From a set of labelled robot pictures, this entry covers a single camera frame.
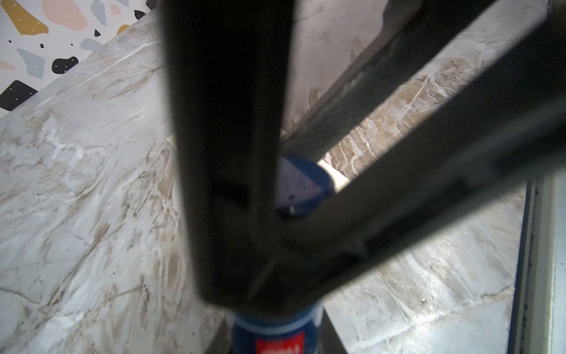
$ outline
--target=black spot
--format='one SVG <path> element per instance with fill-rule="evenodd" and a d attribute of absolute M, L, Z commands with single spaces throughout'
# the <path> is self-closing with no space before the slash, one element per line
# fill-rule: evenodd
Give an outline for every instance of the black spot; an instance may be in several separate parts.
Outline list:
<path fill-rule="evenodd" d="M 16 80 L 0 94 L 0 107 L 5 110 L 13 110 L 36 92 L 30 86 Z"/>
<path fill-rule="evenodd" d="M 153 10 L 157 6 L 157 0 L 147 0 L 145 5 L 149 7 L 150 10 Z"/>
<path fill-rule="evenodd" d="M 143 11 L 138 11 L 138 10 L 134 10 L 134 15 L 136 16 L 136 18 L 139 20 L 140 18 L 142 18 L 145 15 L 145 12 Z"/>
<path fill-rule="evenodd" d="M 78 63 L 79 60 L 76 57 L 70 57 L 69 59 L 55 59 L 51 65 L 51 70 L 56 74 L 64 74 Z"/>

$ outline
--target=red label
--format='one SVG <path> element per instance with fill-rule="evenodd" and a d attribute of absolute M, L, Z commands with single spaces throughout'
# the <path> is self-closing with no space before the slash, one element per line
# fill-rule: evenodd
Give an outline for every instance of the red label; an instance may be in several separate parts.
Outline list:
<path fill-rule="evenodd" d="M 291 338 L 279 340 L 255 340 L 257 354 L 303 354 L 305 332 L 299 332 Z"/>

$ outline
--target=marble countertop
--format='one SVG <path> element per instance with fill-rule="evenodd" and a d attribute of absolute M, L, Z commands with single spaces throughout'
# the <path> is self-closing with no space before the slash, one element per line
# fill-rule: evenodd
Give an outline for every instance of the marble countertop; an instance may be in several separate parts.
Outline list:
<path fill-rule="evenodd" d="M 326 161 L 355 178 L 542 18 L 542 0 L 520 2 L 500 0 Z M 356 0 L 350 27 L 334 31 L 344 2 L 299 2 L 285 124 L 378 34 L 370 20 L 383 8 Z M 187 271 L 157 19 L 158 9 L 0 120 L 3 352 L 198 354 L 221 322 Z M 312 71 L 304 57 L 333 43 L 351 51 L 319 55 L 328 71 L 296 83 Z M 347 349 L 503 353 L 523 202 L 512 192 L 329 295 Z"/>

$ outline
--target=terrazzo patterned paper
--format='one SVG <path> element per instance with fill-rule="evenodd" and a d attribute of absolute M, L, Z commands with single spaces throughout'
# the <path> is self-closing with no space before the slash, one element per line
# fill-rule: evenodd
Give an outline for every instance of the terrazzo patterned paper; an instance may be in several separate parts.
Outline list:
<path fill-rule="evenodd" d="M 1 0 L 0 118 L 157 4 L 158 0 Z"/>

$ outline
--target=blue container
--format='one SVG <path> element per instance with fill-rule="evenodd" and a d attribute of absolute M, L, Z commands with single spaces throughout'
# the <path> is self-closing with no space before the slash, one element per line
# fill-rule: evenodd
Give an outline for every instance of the blue container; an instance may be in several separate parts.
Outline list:
<path fill-rule="evenodd" d="M 281 157 L 277 169 L 275 206 L 288 217 L 302 217 L 334 193 L 326 171 L 300 157 Z M 234 354 L 316 354 L 323 316 L 318 302 L 281 319 L 261 319 L 228 313 Z"/>

